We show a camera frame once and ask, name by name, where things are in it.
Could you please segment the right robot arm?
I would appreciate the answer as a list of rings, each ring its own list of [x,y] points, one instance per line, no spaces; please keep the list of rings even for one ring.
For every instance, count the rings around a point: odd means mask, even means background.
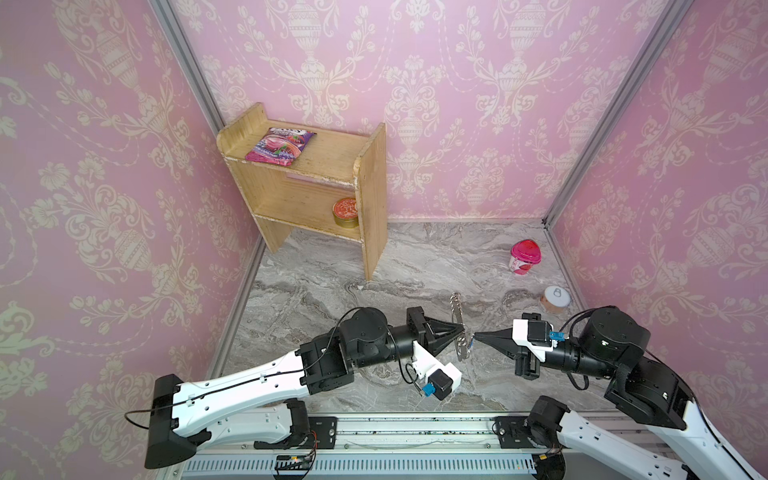
[[[540,397],[527,419],[536,443],[586,454],[639,479],[758,479],[760,473],[712,425],[693,389],[648,354],[651,334],[616,306],[587,309],[560,328],[526,313],[511,327],[477,332],[473,339],[515,363],[515,373],[536,380],[542,369],[581,376],[588,389],[604,379],[605,399],[663,441],[675,454],[663,459],[589,423],[564,403]]]

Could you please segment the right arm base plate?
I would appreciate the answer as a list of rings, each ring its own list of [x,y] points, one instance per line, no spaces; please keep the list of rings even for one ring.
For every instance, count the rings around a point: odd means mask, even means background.
[[[529,449],[533,444],[529,438],[527,418],[521,415],[497,416],[491,427],[499,446],[504,449]]]

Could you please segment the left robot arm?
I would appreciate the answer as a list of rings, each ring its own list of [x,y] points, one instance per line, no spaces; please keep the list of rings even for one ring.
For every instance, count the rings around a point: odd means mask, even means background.
[[[314,437],[304,398],[349,385],[357,370],[384,363],[396,363],[406,384],[442,401],[460,386],[461,373],[437,357],[464,333],[462,324],[430,318],[420,307],[407,309],[401,326],[377,308],[354,307],[328,332],[260,366],[198,382],[161,376],[145,411],[144,466],[170,467],[235,436],[298,447]]]

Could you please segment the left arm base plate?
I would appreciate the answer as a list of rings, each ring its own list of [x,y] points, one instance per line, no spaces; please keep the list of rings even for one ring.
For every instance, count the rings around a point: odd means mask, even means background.
[[[294,422],[289,435],[278,442],[255,441],[255,450],[289,450],[296,448],[331,450],[335,448],[338,418],[335,416],[309,416]]]

